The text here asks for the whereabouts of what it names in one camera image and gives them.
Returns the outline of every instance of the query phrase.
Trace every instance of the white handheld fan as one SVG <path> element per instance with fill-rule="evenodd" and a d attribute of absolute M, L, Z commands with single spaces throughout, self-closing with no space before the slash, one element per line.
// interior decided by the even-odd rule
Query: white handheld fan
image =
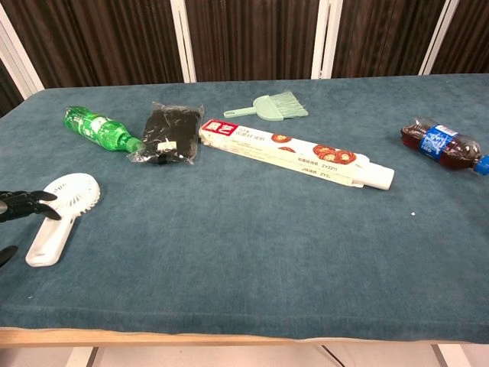
<path fill-rule="evenodd" d="M 89 174 L 67 174 L 51 182 L 44 191 L 57 196 L 46 204 L 55 209 L 61 219 L 43 221 L 25 257 L 33 267 L 57 263 L 76 217 L 92 209 L 100 198 L 99 184 Z"/>

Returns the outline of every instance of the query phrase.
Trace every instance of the green plastic bottle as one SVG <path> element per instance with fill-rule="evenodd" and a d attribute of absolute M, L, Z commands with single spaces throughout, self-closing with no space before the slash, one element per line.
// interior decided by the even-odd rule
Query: green plastic bottle
<path fill-rule="evenodd" d="M 66 109 L 64 125 L 109 151 L 134 153 L 144 143 L 132 137 L 126 127 L 115 120 L 85 107 L 72 106 Z"/>

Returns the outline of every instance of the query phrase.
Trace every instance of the brush bristles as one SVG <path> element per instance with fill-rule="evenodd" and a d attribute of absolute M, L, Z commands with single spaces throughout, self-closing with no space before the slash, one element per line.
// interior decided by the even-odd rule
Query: brush bristles
<path fill-rule="evenodd" d="M 306 109 L 304 109 L 303 105 L 301 105 L 297 98 L 292 94 L 292 92 L 276 94 L 270 98 L 284 119 L 290 119 L 292 117 L 304 117 L 309 114 Z"/>

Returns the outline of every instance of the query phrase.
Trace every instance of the blue tablecloth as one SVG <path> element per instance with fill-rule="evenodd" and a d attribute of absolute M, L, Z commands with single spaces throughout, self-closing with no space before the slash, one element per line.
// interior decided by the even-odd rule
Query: blue tablecloth
<path fill-rule="evenodd" d="M 343 187 L 200 147 L 195 165 L 131 163 L 63 126 L 86 106 L 141 136 L 153 101 L 204 121 L 292 90 L 309 117 L 237 123 L 349 149 L 396 171 Z M 42 217 L 2 223 L 0 326 L 489 343 L 489 178 L 404 147 L 429 116 L 489 151 L 489 75 L 49 89 L 0 120 L 0 190 L 85 172 L 97 206 L 50 268 L 24 257 Z"/>

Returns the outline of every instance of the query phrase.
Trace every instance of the plastic bag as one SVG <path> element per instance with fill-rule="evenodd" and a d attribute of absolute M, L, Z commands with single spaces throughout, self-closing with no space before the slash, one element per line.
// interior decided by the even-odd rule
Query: plastic bag
<path fill-rule="evenodd" d="M 153 102 L 142 141 L 145 147 L 129 156 L 133 162 L 193 164 L 199 143 L 200 121 L 204 108 L 165 106 Z"/>

